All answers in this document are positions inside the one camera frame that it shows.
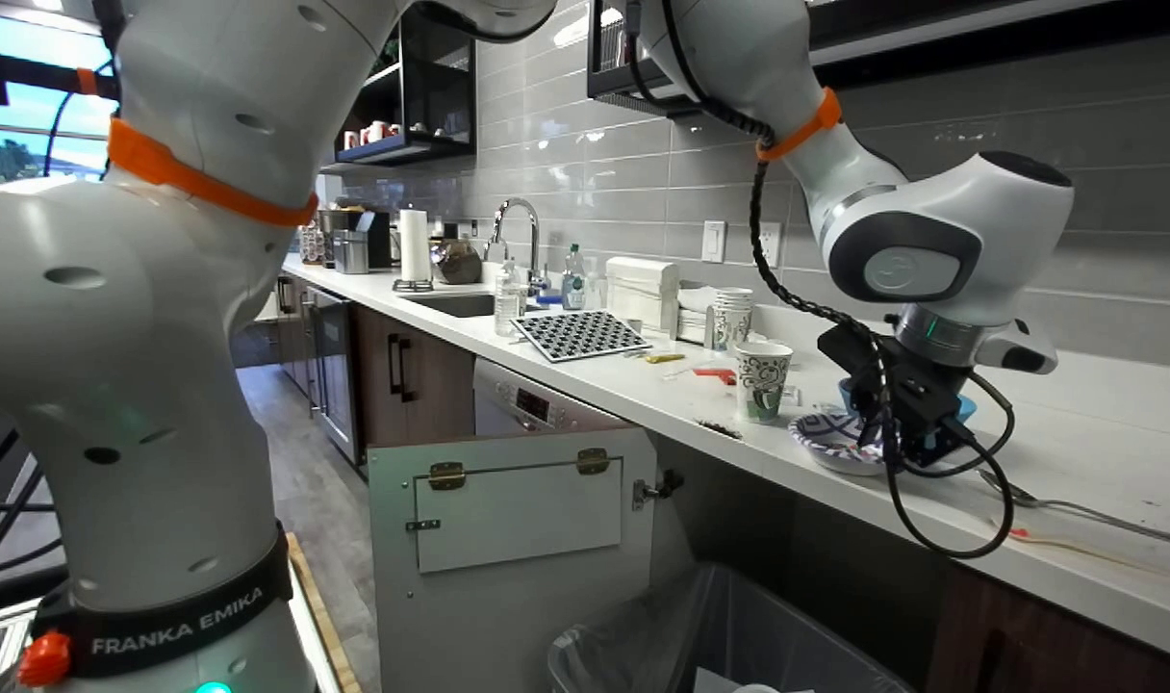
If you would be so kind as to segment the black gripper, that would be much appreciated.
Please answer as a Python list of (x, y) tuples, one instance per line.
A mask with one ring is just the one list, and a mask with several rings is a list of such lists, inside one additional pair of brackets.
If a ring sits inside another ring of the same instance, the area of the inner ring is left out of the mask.
[(936, 466), (964, 447), (956, 434), (964, 411), (964, 371), (933, 366), (891, 335), (827, 328), (816, 348), (846, 374), (842, 405), (857, 421), (857, 438), (882, 438), (882, 405), (892, 405), (902, 453)]

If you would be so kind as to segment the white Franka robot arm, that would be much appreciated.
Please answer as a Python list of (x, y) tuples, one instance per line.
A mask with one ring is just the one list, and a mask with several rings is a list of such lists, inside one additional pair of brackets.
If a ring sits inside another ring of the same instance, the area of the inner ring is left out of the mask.
[[(94, 0), (121, 112), (97, 180), (0, 187), (0, 409), (41, 466), (71, 586), (9, 693), (317, 693), (288, 616), (269, 447), (233, 342), (265, 303), (313, 170), (396, 22), (488, 39), (558, 0)], [(1049, 371), (1015, 293), (1074, 187), (982, 151), (905, 178), (807, 61), (805, 0), (637, 0), (630, 35), (791, 170), (846, 302), (896, 307), (857, 351), (892, 453), (956, 425), (975, 366)]]

